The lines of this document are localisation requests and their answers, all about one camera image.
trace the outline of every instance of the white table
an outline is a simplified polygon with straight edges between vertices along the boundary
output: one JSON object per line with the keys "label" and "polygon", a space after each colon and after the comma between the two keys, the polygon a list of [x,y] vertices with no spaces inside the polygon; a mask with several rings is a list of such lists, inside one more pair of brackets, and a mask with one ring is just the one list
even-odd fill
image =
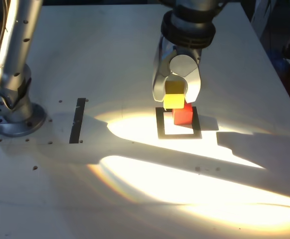
{"label": "white table", "polygon": [[[42,9],[30,96],[53,122],[0,136],[0,239],[290,239],[290,99],[240,4],[203,50],[203,139],[157,139],[152,62],[166,11]],[[83,143],[69,144],[78,98],[89,100]]]}

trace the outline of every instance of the black tape strip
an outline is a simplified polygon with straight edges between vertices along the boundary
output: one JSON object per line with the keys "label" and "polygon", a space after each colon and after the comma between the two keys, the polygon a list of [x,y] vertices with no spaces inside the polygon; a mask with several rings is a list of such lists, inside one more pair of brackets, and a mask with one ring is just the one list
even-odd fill
{"label": "black tape strip", "polygon": [[163,107],[156,107],[157,134],[159,139],[191,139],[202,138],[197,108],[193,106],[193,120],[191,127],[193,134],[165,134],[164,112],[172,112],[171,109],[165,110]]}
{"label": "black tape strip", "polygon": [[84,107],[85,107],[85,98],[78,98],[69,143],[79,143]]}

